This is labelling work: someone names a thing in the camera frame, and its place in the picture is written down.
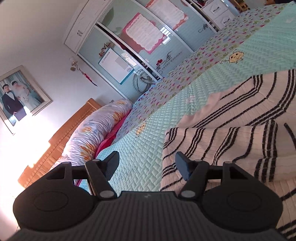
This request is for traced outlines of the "white black striped sweater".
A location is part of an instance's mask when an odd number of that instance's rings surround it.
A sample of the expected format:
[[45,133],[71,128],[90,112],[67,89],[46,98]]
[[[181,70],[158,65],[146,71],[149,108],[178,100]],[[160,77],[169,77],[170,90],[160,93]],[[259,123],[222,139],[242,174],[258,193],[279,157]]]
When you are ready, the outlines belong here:
[[194,115],[167,130],[161,190],[179,193],[186,180],[176,154],[212,166],[233,162],[273,190],[283,204],[277,230],[295,240],[295,70],[254,75],[209,95]]

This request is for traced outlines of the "floral rolled duvet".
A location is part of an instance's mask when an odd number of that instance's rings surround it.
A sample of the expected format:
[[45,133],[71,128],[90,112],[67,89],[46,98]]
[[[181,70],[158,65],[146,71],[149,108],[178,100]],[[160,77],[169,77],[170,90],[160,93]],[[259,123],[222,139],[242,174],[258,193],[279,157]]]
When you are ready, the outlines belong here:
[[87,161],[95,159],[99,145],[131,109],[131,101],[120,99],[94,111],[74,130],[61,157],[51,168],[63,162],[83,166]]

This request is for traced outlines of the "pink red pillow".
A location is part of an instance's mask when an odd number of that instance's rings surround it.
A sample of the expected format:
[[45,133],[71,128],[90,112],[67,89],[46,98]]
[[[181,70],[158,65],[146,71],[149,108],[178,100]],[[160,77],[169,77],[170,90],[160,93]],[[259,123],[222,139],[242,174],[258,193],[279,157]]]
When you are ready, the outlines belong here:
[[97,110],[88,116],[72,134],[64,159],[73,166],[96,159],[100,151],[111,145],[130,111],[131,108],[114,112]]

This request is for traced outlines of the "mint green quilted bedspread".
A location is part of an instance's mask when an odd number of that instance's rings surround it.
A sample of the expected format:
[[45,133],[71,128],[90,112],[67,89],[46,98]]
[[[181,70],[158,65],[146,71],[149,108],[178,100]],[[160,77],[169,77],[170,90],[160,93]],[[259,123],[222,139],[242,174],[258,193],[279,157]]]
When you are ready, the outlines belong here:
[[113,189],[158,191],[162,177],[162,151],[167,129],[202,108],[208,96],[256,74],[295,68],[295,3],[244,41],[234,52],[203,72],[152,113],[141,125],[102,150],[103,159],[118,151],[120,163],[112,176]]

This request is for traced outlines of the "wooden headboard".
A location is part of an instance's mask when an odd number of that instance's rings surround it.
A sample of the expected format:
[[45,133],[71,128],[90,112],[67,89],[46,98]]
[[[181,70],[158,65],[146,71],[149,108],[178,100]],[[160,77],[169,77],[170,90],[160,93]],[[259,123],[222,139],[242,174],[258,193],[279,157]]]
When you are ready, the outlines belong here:
[[90,114],[100,109],[102,105],[94,99],[89,99],[78,111],[73,114],[51,137],[49,148],[32,167],[27,166],[18,178],[18,183],[24,188],[29,187],[39,178],[44,176],[61,157],[69,138],[74,133],[79,124]]

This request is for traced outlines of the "blue bordered white poster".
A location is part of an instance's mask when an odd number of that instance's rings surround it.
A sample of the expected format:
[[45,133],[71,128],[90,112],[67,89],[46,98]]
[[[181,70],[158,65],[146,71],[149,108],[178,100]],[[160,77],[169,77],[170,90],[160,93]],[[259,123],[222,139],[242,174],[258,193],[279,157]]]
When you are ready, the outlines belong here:
[[119,84],[125,82],[133,73],[132,66],[111,48],[106,51],[98,64]]

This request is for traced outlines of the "framed wedding photo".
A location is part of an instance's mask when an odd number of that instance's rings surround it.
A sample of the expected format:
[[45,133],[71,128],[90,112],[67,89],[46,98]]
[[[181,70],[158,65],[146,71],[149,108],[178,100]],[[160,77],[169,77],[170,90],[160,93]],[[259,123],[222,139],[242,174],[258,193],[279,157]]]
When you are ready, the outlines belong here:
[[51,102],[23,65],[1,76],[1,120],[11,134]]

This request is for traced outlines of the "white wardrobe with glass doors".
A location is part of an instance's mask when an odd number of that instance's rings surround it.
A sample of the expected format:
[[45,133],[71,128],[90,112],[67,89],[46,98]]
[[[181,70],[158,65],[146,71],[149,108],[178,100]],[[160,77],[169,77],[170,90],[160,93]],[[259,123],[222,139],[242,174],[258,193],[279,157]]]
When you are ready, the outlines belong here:
[[215,34],[187,1],[85,1],[64,43],[136,101]]

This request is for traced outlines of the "floral patterned bed sheet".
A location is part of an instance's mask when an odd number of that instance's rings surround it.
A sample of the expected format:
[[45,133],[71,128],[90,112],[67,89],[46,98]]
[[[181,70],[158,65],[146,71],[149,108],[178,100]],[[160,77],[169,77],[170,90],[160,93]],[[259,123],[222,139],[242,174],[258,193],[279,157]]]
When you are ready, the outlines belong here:
[[251,9],[231,20],[225,28],[210,38],[194,54],[170,71],[167,77],[150,87],[139,97],[119,129],[116,138],[122,138],[141,125],[180,90],[226,58],[255,32],[267,25],[283,11],[285,6],[285,4],[272,4]]

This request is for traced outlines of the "pink bordered poster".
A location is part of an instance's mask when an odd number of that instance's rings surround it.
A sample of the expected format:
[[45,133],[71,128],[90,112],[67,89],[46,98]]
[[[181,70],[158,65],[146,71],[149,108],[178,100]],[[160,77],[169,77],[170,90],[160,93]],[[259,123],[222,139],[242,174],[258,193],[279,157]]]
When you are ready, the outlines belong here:
[[189,17],[169,0],[152,0],[145,7],[172,30],[189,20]]
[[123,28],[122,33],[127,36],[131,47],[145,50],[151,54],[168,37],[157,26],[142,14],[137,13]]

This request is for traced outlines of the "white drawer cabinet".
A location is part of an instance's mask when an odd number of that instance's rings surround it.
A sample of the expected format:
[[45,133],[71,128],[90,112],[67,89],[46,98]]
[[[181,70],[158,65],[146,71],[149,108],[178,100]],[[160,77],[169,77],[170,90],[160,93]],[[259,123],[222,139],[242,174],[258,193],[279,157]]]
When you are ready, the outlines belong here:
[[206,1],[205,5],[202,7],[202,11],[220,30],[226,27],[240,14],[234,4],[228,0]]

